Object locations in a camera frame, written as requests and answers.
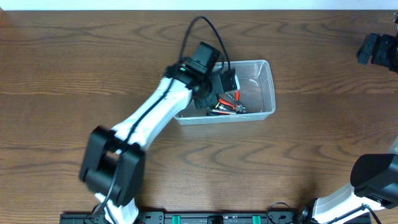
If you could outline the red handled cutting pliers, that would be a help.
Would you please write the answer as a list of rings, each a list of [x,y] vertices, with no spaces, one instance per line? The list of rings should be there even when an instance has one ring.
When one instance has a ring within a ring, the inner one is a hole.
[[[240,102],[239,90],[234,93],[225,93],[218,97],[219,103],[225,106],[229,106],[237,113],[247,113],[248,109]]]

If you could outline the silver combination wrench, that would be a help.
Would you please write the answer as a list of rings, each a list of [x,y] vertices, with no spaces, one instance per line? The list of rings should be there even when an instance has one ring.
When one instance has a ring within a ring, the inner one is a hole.
[[[236,91],[234,94],[228,93],[226,96],[231,100],[231,104],[233,105],[233,108],[237,113],[248,112],[248,109],[239,101],[240,99],[239,91]]]

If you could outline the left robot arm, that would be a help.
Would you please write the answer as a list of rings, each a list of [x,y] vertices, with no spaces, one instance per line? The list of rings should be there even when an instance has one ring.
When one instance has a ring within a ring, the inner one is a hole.
[[[212,106],[219,93],[240,88],[225,50],[200,42],[192,57],[169,65],[153,94],[130,117],[90,134],[79,178],[101,196],[89,218],[95,223],[134,223],[134,197],[141,188],[146,151],[167,123],[191,101]]]

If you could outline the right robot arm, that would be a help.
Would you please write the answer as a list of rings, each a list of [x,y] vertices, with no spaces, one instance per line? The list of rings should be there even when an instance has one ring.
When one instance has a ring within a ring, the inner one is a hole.
[[[397,36],[370,33],[356,54],[358,63],[372,63],[397,73]],[[364,154],[355,162],[350,182],[327,197],[303,207],[295,223],[346,223],[369,212],[397,207],[397,141],[386,154]]]

